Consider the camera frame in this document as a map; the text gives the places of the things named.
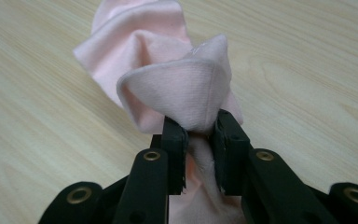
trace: wooden table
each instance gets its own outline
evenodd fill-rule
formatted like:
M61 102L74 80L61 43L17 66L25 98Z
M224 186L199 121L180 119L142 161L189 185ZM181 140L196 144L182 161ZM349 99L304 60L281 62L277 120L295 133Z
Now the wooden table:
M327 192L358 183L358 1L180 1L194 44L227 35L255 147ZM0 0L0 223L36 223L66 186L107 187L151 136L77 63L99 0Z

